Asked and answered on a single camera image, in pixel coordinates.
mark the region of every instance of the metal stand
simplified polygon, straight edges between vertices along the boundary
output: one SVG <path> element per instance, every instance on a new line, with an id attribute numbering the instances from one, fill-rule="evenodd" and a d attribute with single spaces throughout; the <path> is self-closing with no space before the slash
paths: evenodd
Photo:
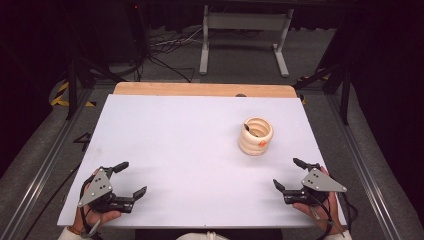
<path id="1" fill-rule="evenodd" d="M 52 0 L 44 0 L 42 2 L 44 3 L 48 16 L 51 18 L 50 22 L 54 24 L 54 27 L 63 39 L 64 45 L 67 49 L 69 59 L 67 69 L 69 80 L 69 110 L 66 119 L 69 120 L 72 118 L 78 108 L 77 81 L 80 81 L 83 88 L 93 88 L 96 84 L 90 69 L 94 69 L 116 82 L 122 82 L 126 80 L 111 73 L 109 69 L 100 67 L 97 64 L 84 58 L 78 37 L 71 27 L 72 24 L 68 19 L 63 17 L 63 15 L 66 15 L 66 13 L 62 12 L 63 8 L 55 5 L 58 3 Z"/>
<path id="2" fill-rule="evenodd" d="M 200 58 L 200 75 L 208 72 L 209 59 L 209 28 L 214 29 L 245 29 L 245 30 L 268 30 L 281 31 L 281 38 L 278 44 L 273 44 L 275 57 L 281 76 L 288 77 L 286 62 L 282 54 L 284 41 L 286 40 L 293 9 L 289 9 L 286 14 L 240 14 L 240 13 L 213 13 L 209 12 L 206 5 L 203 16 L 203 45 L 202 56 Z"/>
<path id="3" fill-rule="evenodd" d="M 315 82 L 329 74 L 330 74 L 330 77 L 328 78 L 328 81 L 323 86 L 322 90 L 324 94 L 334 94 L 337 88 L 340 86 L 340 84 L 343 83 L 342 99 L 340 103 L 340 117 L 342 118 L 343 123 L 345 125 L 349 125 L 347 121 L 347 109 L 348 109 L 348 103 L 349 103 L 351 74 L 349 72 L 348 67 L 344 65 L 334 65 L 329 68 L 323 69 L 321 71 L 318 71 L 311 77 L 306 78 L 301 82 L 297 82 L 296 84 L 293 85 L 293 88 L 295 90 L 299 90 L 309 85 L 310 83 Z"/>

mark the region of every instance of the table leg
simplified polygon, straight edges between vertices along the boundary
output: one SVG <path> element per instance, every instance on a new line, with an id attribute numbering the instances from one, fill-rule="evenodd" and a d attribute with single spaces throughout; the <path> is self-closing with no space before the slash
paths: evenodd
<path id="1" fill-rule="evenodd" d="M 203 15 L 204 15 L 203 16 L 203 45 L 202 45 L 202 56 L 200 58 L 200 68 L 199 68 L 199 74 L 200 75 L 206 75 L 206 73 L 208 72 L 208 59 L 209 59 L 208 19 L 209 19 L 209 9 L 208 9 L 207 5 L 205 5 L 205 10 L 204 10 Z"/>
<path id="2" fill-rule="evenodd" d="M 275 58 L 277 59 L 278 67 L 280 68 L 281 76 L 283 77 L 289 76 L 289 70 L 287 69 L 286 62 L 284 61 L 282 49 L 283 49 L 284 42 L 286 40 L 287 32 L 289 31 L 292 16 L 293 16 L 293 9 L 289 9 L 287 11 L 283 28 L 281 30 L 280 41 L 278 42 L 278 44 L 273 44 Z"/>

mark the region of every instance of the hand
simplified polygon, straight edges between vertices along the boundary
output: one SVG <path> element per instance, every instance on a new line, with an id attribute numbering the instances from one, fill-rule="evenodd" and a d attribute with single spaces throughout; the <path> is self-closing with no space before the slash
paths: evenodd
<path id="1" fill-rule="evenodd" d="M 324 167 L 321 167 L 321 171 L 323 173 L 329 175 L 327 170 Z M 295 208 L 295 209 L 305 213 L 309 217 L 311 217 L 312 220 L 315 222 L 315 224 L 319 228 L 321 228 L 322 230 L 325 231 L 327 229 L 328 215 L 324 211 L 324 209 L 322 209 L 321 206 L 309 207 L 308 205 L 305 205 L 303 203 L 293 203 L 292 206 L 293 206 L 293 208 Z M 344 232 L 345 228 L 342 226 L 342 224 L 340 223 L 340 220 L 339 220 L 339 209 L 338 209 L 336 194 L 334 192 L 330 192 L 330 194 L 328 196 L 328 201 L 324 202 L 324 206 L 327 209 L 328 209 L 328 206 L 330 206 L 330 215 L 331 215 L 331 218 L 333 219 L 333 222 L 334 222 L 334 226 L 331 228 L 329 235 L 339 234 L 340 232 Z M 311 208 L 318 215 L 319 220 L 315 217 Z"/>
<path id="2" fill-rule="evenodd" d="M 87 184 L 87 186 L 85 187 L 84 191 L 87 191 L 88 187 L 90 186 L 90 184 Z M 99 213 L 96 212 L 92 209 L 90 209 L 90 206 L 85 205 L 84 207 L 84 213 L 86 215 L 86 221 L 88 223 L 88 225 L 93 226 L 94 224 L 96 224 L 96 222 L 101 219 L 100 225 L 99 227 L 103 226 L 104 224 L 106 224 L 109 221 L 112 221 L 116 218 L 119 218 L 121 216 L 121 212 L 119 211 L 110 211 L 110 212 L 106 212 L 106 213 Z M 81 209 L 77 208 L 76 213 L 75 213 L 75 220 L 74 220 L 74 224 L 72 225 L 72 228 L 79 231 L 79 232 L 83 232 L 84 231 L 84 224 L 82 221 L 82 216 L 81 216 Z"/>

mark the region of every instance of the metal frame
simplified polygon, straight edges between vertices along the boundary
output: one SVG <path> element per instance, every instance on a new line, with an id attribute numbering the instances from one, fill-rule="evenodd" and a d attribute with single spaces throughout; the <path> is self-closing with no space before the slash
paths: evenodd
<path id="1" fill-rule="evenodd" d="M 389 210 L 387 209 L 386 200 L 384 200 L 377 182 L 374 180 L 374 177 L 368 169 L 365 163 L 365 159 L 359 150 L 350 128 L 346 126 L 343 120 L 339 117 L 337 98 L 334 95 L 326 95 L 326 97 L 331 111 L 333 112 L 334 117 L 337 119 L 338 127 L 342 131 L 347 143 L 349 144 L 349 148 L 353 155 L 353 164 L 356 168 L 356 172 L 361 179 L 362 185 L 364 186 L 365 192 L 368 195 L 371 206 L 374 209 L 375 215 L 377 216 L 386 239 L 402 239 L 398 230 L 396 229 L 392 217 L 390 216 Z"/>
<path id="2" fill-rule="evenodd" d="M 62 129 L 59 132 L 58 137 L 56 138 L 53 146 L 50 149 L 50 152 L 47 154 L 43 164 L 38 170 L 37 175 L 32 180 L 31 184 L 28 187 L 25 196 L 23 197 L 19 207 L 16 209 L 15 214 L 7 225 L 6 229 L 3 232 L 3 235 L 0 239 L 12 240 L 15 239 L 23 227 L 26 219 L 28 218 L 29 213 L 35 205 L 35 202 L 38 199 L 41 191 L 44 188 L 44 185 L 47 182 L 53 168 L 59 158 L 59 155 L 62 151 L 62 148 L 65 144 L 65 140 L 68 137 L 72 127 L 74 126 L 76 119 L 78 119 L 79 114 L 81 113 L 84 103 L 86 103 L 92 93 L 92 89 L 83 90 L 80 99 L 78 101 L 79 108 L 76 108 L 76 111 L 73 114 L 73 117 L 70 120 L 65 121 Z"/>
<path id="3" fill-rule="evenodd" d="M 286 40 L 287 32 L 293 16 L 293 9 L 286 14 L 241 14 L 241 13 L 213 13 L 209 12 L 208 5 L 204 7 L 203 14 L 203 45 L 200 57 L 200 75 L 208 72 L 209 60 L 209 29 L 245 29 L 245 30 L 268 30 L 281 31 L 281 37 L 277 44 L 273 44 L 275 58 L 282 77 L 288 77 L 289 71 L 284 61 L 282 49 Z"/>

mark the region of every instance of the gray carpet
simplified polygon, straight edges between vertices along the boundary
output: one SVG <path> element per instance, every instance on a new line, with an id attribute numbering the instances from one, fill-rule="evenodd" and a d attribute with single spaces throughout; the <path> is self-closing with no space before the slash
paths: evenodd
<path id="1" fill-rule="evenodd" d="M 290 31 L 287 36 L 283 55 L 290 72 L 289 78 L 280 76 L 276 60 L 270 49 L 278 34 L 260 32 L 255 37 L 246 37 L 234 32 L 220 32 L 210 39 L 209 68 L 206 76 L 198 74 L 201 44 L 194 42 L 179 48 L 172 53 L 162 53 L 156 57 L 174 68 L 194 68 L 195 82 L 201 83 L 246 83 L 246 84 L 293 84 L 301 76 L 311 75 L 325 51 L 334 31 Z M 176 81 L 183 82 L 181 76 L 169 69 L 152 64 L 149 60 L 143 65 L 142 81 Z M 181 70 L 187 77 L 191 70 Z M 134 80 L 134 75 L 125 76 Z M 114 86 L 111 81 L 99 81 L 91 92 L 90 101 L 96 101 L 96 107 L 84 107 L 75 119 L 62 149 L 59 149 L 55 166 L 44 187 L 37 192 L 37 201 L 27 217 L 24 216 L 16 228 L 16 239 L 23 239 L 29 226 L 46 204 L 47 200 L 58 188 L 66 175 L 82 160 L 84 152 L 82 145 L 73 140 L 86 132 L 93 132 L 101 113 L 107 94 L 112 93 Z M 321 82 L 299 91 L 306 96 L 304 105 L 312 130 L 320 147 L 323 158 L 330 173 L 348 189 L 350 202 L 359 210 L 359 217 L 353 224 L 354 239 L 424 239 L 424 232 L 418 221 L 416 212 L 406 195 L 397 183 L 390 168 L 387 166 L 378 145 L 376 144 L 364 116 L 356 101 L 354 90 L 351 92 L 349 105 L 349 131 L 360 149 L 369 171 L 372 173 L 382 197 L 398 231 L 398 236 L 387 237 L 378 215 L 376 214 L 369 193 L 354 164 L 351 146 L 346 141 L 337 114 L 331 111 L 329 96 L 319 91 Z M 0 199 L 0 229 L 5 231 L 25 197 L 36 173 L 40 169 L 55 140 L 61 133 L 62 126 L 67 122 L 67 108 L 54 106 L 53 112 L 27 142 L 8 171 L 0 180 L 3 195 Z M 56 226 L 63 199 L 72 184 L 72 178 L 65 184 L 59 194 L 53 199 L 46 212 L 38 220 L 28 239 L 57 239 L 62 228 Z M 321 231 L 310 229 L 283 229 L 284 239 L 316 239 Z M 134 239 L 134 230 L 103 229 L 104 239 Z"/>

